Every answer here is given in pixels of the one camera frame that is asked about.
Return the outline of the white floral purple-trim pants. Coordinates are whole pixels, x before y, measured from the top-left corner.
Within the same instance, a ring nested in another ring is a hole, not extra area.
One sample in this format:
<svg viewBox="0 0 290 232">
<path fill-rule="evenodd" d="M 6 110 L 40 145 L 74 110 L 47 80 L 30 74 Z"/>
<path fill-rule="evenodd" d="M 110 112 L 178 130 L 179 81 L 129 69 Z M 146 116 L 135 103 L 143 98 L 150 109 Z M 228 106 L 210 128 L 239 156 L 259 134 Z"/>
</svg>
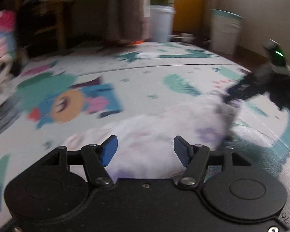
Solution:
<svg viewBox="0 0 290 232">
<path fill-rule="evenodd" d="M 171 178 L 184 171 L 173 149 L 175 136 L 190 144 L 215 149 L 230 133 L 240 102 L 224 103 L 216 93 L 170 106 L 161 112 L 134 116 L 95 127 L 64 141 L 68 150 L 91 143 L 101 144 L 109 136 L 118 138 L 118 150 L 106 170 L 118 178 Z"/>
</svg>

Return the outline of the white bucket teal rim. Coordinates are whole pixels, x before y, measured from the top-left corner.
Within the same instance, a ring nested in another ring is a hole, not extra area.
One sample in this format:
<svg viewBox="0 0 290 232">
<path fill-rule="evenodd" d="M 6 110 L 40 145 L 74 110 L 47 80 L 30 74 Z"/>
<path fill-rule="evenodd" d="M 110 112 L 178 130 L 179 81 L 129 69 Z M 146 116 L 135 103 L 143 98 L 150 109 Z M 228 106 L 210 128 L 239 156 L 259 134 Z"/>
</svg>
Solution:
<svg viewBox="0 0 290 232">
<path fill-rule="evenodd" d="M 224 10 L 212 10 L 211 49 L 233 55 L 242 31 L 243 17 Z"/>
</svg>

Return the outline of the cartoon animal play mat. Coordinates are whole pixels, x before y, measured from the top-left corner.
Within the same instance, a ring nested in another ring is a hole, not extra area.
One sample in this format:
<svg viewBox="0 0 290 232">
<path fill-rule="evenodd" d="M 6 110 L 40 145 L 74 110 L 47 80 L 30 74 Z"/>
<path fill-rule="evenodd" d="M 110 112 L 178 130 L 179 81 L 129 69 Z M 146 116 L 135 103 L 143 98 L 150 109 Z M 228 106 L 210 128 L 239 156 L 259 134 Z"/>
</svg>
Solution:
<svg viewBox="0 0 290 232">
<path fill-rule="evenodd" d="M 29 62 L 0 87 L 0 105 L 17 95 L 22 111 L 0 134 L 0 230 L 12 218 L 4 201 L 8 183 L 54 148 L 68 149 L 63 143 L 69 137 L 201 95 L 223 96 L 248 73 L 215 53 L 180 43 Z M 288 199 L 279 222 L 290 230 L 290 110 L 279 109 L 269 93 L 240 103 L 220 145 L 249 157 L 284 184 Z"/>
</svg>

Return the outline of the grey folded garment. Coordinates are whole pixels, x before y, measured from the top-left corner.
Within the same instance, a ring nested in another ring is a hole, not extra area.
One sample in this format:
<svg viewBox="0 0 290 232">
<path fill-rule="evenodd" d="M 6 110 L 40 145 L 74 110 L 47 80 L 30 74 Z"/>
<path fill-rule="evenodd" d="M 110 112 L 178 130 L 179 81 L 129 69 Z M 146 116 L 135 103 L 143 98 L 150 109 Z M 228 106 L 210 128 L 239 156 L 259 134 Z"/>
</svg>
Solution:
<svg viewBox="0 0 290 232">
<path fill-rule="evenodd" d="M 21 115 L 20 98 L 11 95 L 0 105 L 0 134 L 9 128 Z"/>
</svg>

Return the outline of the white plastic bin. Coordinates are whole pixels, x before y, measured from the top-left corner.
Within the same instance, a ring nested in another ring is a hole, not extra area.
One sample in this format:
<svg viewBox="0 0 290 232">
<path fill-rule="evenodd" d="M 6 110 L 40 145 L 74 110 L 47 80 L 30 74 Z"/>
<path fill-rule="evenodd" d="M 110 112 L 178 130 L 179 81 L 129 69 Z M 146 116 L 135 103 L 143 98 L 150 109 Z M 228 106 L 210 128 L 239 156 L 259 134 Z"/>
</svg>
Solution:
<svg viewBox="0 0 290 232">
<path fill-rule="evenodd" d="M 169 42 L 173 29 L 175 9 L 172 6 L 150 6 L 151 40 L 155 42 Z"/>
</svg>

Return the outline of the pink striped curtain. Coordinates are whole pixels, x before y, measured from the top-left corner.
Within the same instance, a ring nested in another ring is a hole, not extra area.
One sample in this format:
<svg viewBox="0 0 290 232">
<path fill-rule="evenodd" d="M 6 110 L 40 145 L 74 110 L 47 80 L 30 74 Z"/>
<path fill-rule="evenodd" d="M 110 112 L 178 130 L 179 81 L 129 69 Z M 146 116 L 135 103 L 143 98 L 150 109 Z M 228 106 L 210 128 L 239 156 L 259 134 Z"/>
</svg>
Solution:
<svg viewBox="0 0 290 232">
<path fill-rule="evenodd" d="M 106 39 L 131 44 L 150 38 L 150 0 L 109 0 Z"/>
</svg>

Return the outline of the wooden chair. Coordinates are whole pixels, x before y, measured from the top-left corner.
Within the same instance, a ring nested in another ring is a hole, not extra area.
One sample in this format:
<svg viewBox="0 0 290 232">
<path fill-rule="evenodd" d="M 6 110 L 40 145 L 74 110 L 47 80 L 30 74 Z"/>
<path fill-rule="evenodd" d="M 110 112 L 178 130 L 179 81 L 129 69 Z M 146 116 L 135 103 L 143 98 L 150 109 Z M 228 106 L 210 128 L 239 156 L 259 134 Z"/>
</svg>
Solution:
<svg viewBox="0 0 290 232">
<path fill-rule="evenodd" d="M 15 18 L 15 37 L 19 49 L 29 49 L 30 55 L 50 51 L 64 53 L 64 1 L 26 0 Z"/>
</svg>

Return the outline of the pink and blue blanket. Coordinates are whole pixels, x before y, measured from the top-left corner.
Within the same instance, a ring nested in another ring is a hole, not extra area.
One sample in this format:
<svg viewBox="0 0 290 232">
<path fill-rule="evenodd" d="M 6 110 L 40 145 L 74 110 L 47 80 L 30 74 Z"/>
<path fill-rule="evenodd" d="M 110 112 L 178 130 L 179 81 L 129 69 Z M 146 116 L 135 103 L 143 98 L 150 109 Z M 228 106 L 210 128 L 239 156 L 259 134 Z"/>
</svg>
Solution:
<svg viewBox="0 0 290 232">
<path fill-rule="evenodd" d="M 15 13 L 10 10 L 0 11 L 0 39 L 4 38 L 7 51 L 16 60 L 17 43 L 15 39 Z"/>
</svg>

